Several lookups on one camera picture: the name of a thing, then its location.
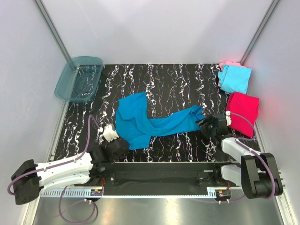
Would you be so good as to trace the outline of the blue t shirt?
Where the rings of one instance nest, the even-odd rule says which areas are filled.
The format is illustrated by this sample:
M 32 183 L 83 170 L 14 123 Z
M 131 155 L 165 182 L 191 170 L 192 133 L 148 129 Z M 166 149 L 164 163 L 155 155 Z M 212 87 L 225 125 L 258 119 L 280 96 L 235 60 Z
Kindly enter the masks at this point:
M 116 131 L 129 143 L 130 150 L 149 147 L 151 137 L 200 130 L 197 121 L 205 119 L 200 106 L 192 106 L 173 113 L 166 118 L 149 119 L 145 92 L 129 95 L 119 100 L 116 111 Z

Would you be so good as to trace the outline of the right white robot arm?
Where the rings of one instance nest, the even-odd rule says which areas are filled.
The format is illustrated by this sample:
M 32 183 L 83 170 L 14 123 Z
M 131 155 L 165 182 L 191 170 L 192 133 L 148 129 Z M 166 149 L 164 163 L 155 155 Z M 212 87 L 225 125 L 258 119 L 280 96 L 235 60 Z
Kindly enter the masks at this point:
M 241 187 L 248 199 L 270 199 L 282 195 L 283 184 L 275 157 L 250 148 L 244 143 L 246 138 L 229 135 L 228 127 L 233 116 L 235 113 L 227 111 L 197 121 L 202 135 L 238 162 L 238 165 L 224 165 L 214 172 L 214 183 L 223 186 L 230 181 Z

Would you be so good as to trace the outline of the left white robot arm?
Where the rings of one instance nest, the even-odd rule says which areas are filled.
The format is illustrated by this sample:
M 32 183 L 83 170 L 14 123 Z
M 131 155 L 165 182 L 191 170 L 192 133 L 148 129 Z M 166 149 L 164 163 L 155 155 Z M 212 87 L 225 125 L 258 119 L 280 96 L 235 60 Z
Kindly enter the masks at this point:
M 102 185 L 109 178 L 108 167 L 128 153 L 129 143 L 118 138 L 53 162 L 26 160 L 12 175 L 7 191 L 15 197 L 16 205 L 23 205 L 55 188 Z

